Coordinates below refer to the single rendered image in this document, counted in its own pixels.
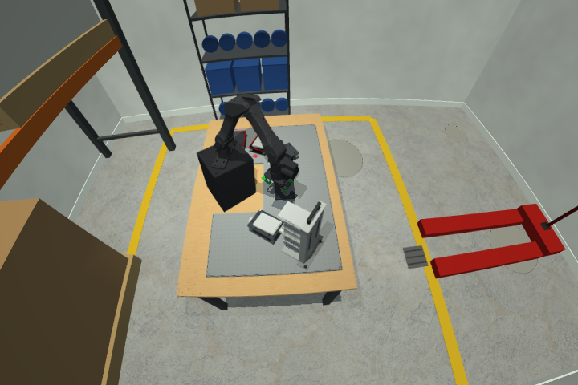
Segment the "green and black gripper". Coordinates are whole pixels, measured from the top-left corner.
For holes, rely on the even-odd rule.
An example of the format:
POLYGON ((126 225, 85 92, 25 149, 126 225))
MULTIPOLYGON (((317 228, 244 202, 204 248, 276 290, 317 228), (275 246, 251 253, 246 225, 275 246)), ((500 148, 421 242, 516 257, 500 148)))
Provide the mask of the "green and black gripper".
POLYGON ((285 176, 283 178, 283 174, 281 174, 281 172, 274 173, 271 171, 270 168, 267 169, 267 171, 264 173, 262 179, 265 182, 267 182, 269 185, 271 184, 271 181, 274 181, 274 185, 282 188, 285 193, 287 193, 287 190, 289 189, 289 187, 293 183, 293 180, 291 180, 291 179, 289 180, 289 177, 285 176), (269 179, 269 181, 267 179, 269 179), (289 180, 289 181, 286 183, 287 180, 289 180))

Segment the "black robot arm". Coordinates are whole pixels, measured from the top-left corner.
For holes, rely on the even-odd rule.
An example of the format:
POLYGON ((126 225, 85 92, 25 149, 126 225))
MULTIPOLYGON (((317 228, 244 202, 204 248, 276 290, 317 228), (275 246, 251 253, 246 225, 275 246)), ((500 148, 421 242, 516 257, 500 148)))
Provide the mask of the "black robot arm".
POLYGON ((287 176, 294 180, 299 172, 298 164, 293 161, 293 156, 285 153, 287 151, 286 145, 272 131, 261 111, 258 104, 259 101, 261 101, 261 98, 258 95, 242 93, 224 104, 226 114, 222 127, 214 139, 214 148, 217 149, 218 153, 212 168, 225 169, 235 147, 235 143, 231 143, 234 138, 234 129, 243 114, 262 143, 271 171, 274 173, 281 172, 283 178, 287 176))

